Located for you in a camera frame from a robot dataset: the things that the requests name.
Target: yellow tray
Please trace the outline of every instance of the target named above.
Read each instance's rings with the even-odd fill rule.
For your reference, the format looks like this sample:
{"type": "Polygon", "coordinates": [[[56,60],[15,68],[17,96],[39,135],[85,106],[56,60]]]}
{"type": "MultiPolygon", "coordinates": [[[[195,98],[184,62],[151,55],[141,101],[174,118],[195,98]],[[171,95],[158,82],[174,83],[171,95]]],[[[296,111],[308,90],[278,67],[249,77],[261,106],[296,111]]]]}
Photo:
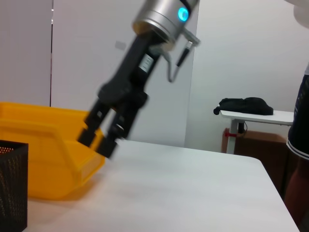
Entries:
{"type": "MultiPolygon", "coordinates": [[[[60,199],[81,187],[104,157],[76,141],[84,111],[0,103],[0,139],[29,144],[28,195],[60,199]]],[[[92,147],[103,137],[97,132],[92,147]]]]}

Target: black cloth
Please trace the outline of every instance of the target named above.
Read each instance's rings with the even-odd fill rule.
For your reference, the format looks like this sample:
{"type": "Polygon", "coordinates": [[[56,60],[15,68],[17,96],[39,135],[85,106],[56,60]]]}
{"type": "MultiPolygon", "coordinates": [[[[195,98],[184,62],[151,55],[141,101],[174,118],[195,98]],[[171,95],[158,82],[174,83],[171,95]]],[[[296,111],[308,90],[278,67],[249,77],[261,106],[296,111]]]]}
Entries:
{"type": "Polygon", "coordinates": [[[309,75],[305,75],[299,88],[294,122],[289,130],[288,146],[295,154],[309,158],[309,75]]]}
{"type": "Polygon", "coordinates": [[[261,98],[246,98],[232,99],[225,98],[220,103],[220,106],[213,110],[215,115],[220,113],[220,110],[240,112],[253,115],[273,115],[274,109],[266,104],[261,98]]]}

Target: desk leg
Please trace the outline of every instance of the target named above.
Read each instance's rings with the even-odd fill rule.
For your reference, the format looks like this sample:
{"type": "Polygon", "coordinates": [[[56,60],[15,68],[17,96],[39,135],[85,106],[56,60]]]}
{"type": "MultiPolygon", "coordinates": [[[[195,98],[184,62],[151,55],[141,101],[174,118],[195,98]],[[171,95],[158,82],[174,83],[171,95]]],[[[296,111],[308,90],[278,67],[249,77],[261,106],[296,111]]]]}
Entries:
{"type": "MultiPolygon", "coordinates": [[[[230,133],[231,134],[237,134],[237,126],[238,126],[238,121],[237,120],[232,120],[231,121],[231,126],[230,126],[230,133]]],[[[228,142],[227,142],[227,154],[233,154],[234,149],[235,149],[235,142],[236,142],[236,137],[228,137],[228,142]]]]}

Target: white table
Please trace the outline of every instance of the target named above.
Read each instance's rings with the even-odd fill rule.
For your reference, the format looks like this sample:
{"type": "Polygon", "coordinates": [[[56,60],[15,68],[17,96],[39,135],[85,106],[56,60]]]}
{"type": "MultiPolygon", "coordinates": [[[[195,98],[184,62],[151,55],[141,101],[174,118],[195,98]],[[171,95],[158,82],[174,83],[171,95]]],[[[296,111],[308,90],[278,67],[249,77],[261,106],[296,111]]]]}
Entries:
{"type": "MultiPolygon", "coordinates": [[[[231,119],[230,134],[233,135],[237,134],[238,124],[243,123],[245,121],[291,126],[294,120],[293,112],[277,111],[277,110],[274,110],[274,115],[269,116],[243,114],[224,110],[221,110],[220,113],[223,117],[231,119]]],[[[235,141],[236,137],[233,136],[228,137],[227,150],[226,150],[228,154],[234,153],[235,141]]]]}
{"type": "Polygon", "coordinates": [[[73,200],[29,200],[26,232],[298,232],[260,161],[125,141],[73,200]]]}

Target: mesh basket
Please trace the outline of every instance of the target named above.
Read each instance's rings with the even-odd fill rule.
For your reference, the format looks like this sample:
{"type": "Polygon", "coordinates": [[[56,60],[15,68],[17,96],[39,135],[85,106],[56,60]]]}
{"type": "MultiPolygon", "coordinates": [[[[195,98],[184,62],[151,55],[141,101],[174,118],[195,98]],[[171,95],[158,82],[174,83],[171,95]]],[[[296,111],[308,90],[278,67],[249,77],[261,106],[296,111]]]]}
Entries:
{"type": "Polygon", "coordinates": [[[27,227],[28,144],[0,140],[0,232],[27,227]]]}

